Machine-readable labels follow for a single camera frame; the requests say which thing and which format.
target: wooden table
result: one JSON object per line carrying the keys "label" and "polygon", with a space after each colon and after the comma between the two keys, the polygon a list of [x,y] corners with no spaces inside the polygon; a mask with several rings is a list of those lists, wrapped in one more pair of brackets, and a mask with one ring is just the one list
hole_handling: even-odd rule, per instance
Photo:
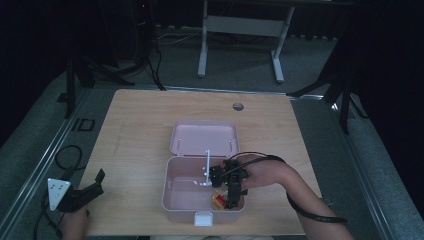
{"label": "wooden table", "polygon": [[[235,111],[234,103],[244,109]],[[105,193],[89,205],[89,235],[304,234],[279,185],[251,189],[231,224],[195,227],[171,222],[162,207],[166,163],[179,119],[234,122],[240,151],[278,155],[321,196],[290,100],[282,95],[118,90],[99,133],[80,187],[100,168]]]}

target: table leg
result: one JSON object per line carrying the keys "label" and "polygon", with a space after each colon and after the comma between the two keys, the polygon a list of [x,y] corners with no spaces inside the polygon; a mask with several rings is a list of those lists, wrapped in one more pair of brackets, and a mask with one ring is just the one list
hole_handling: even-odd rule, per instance
{"label": "table leg", "polygon": [[204,77],[206,75],[206,59],[208,57],[208,1],[203,1],[203,27],[202,27],[202,48],[200,50],[199,68],[197,76]]}
{"label": "table leg", "polygon": [[290,21],[293,16],[294,9],[295,9],[294,7],[290,7],[286,20],[284,21],[283,26],[281,27],[281,33],[279,36],[277,49],[271,51],[272,63],[274,65],[274,72],[275,72],[275,80],[279,83],[284,82],[283,71],[281,70],[281,63],[280,63],[281,49],[283,48],[284,40],[286,39],[287,31],[289,30],[289,27],[290,27]]}

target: black curtain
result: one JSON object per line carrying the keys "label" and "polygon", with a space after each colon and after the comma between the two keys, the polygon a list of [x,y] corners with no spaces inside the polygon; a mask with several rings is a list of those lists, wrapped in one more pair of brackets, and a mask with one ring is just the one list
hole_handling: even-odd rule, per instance
{"label": "black curtain", "polygon": [[25,117],[66,58],[37,1],[1,1],[0,146]]}
{"label": "black curtain", "polygon": [[354,90],[424,214],[424,3],[392,1],[366,36]]}

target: white bracket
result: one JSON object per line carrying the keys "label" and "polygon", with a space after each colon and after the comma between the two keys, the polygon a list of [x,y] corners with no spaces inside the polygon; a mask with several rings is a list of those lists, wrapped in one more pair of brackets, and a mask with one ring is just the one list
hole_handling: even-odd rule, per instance
{"label": "white bracket", "polygon": [[57,180],[49,178],[47,179],[47,186],[49,190],[49,203],[50,210],[56,210],[60,201],[62,201],[63,196],[65,196],[69,187],[71,186],[70,182]]}
{"label": "white bracket", "polygon": [[213,214],[207,211],[198,211],[194,214],[194,226],[196,227],[212,227]]}
{"label": "white bracket", "polygon": [[211,150],[206,150],[206,169],[203,168],[206,172],[203,174],[205,175],[205,182],[202,183],[203,186],[210,186],[212,185],[212,182],[209,181],[209,166],[211,161]]}

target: gray carpet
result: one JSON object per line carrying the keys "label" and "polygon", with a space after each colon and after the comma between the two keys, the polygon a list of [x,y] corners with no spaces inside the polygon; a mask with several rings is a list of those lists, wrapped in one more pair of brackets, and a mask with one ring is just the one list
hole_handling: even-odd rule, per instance
{"label": "gray carpet", "polygon": [[[181,30],[192,33],[193,30]],[[212,36],[209,43],[208,65],[205,78],[197,77],[200,40],[191,38],[171,45],[160,45],[162,61],[159,76],[163,85],[169,89],[201,88],[247,92],[285,93],[298,90],[317,79],[323,64],[328,58],[335,41],[290,38],[286,41],[281,58],[286,81],[278,84],[274,81],[269,51],[275,46],[275,39],[265,39],[255,45],[223,45],[225,39]],[[163,38],[161,42],[175,39]],[[152,53],[153,65],[159,61],[158,54]],[[153,81],[147,71],[140,71],[125,76],[135,82],[135,89],[154,89]],[[85,165],[114,91],[122,88],[108,80],[99,80],[94,89],[78,88],[78,95],[84,101],[71,120],[63,120],[65,104],[56,99],[65,91],[64,75],[53,81],[42,97],[34,104],[20,127],[0,150],[0,176],[2,197],[0,216],[7,213],[21,187],[40,161],[43,154],[54,154],[60,147],[70,144],[82,148],[82,165]],[[313,94],[322,95],[326,87]],[[385,152],[372,124],[360,119],[351,112],[349,119],[350,136],[341,133],[337,125],[337,113],[329,106],[315,99],[293,101],[293,107],[301,127],[302,135],[308,149],[323,197],[332,203],[332,208],[348,218],[348,227],[356,239],[419,239],[424,235],[422,220],[407,196],[400,180],[390,165],[390,158]],[[95,121],[92,131],[73,129],[77,119]],[[52,139],[61,129],[63,141],[57,143],[57,149],[50,146]],[[63,165],[75,164],[78,154],[75,149],[66,149],[60,155]],[[358,180],[357,158],[364,167],[363,173],[370,179],[378,206],[384,210],[381,225],[379,214],[373,213],[373,203],[367,199],[367,189],[363,181]],[[46,175],[40,176],[40,186],[35,186],[32,200],[22,205],[22,217],[16,223],[10,239],[29,239],[33,236],[33,227],[40,213],[41,197],[44,193],[47,177],[60,177],[63,171],[53,163],[48,166]],[[73,183],[78,185],[82,171],[75,174]],[[53,230],[45,221],[38,228],[39,239],[57,239]],[[89,239],[134,239],[134,237],[90,237]],[[279,236],[275,239],[305,239],[304,236]]]}

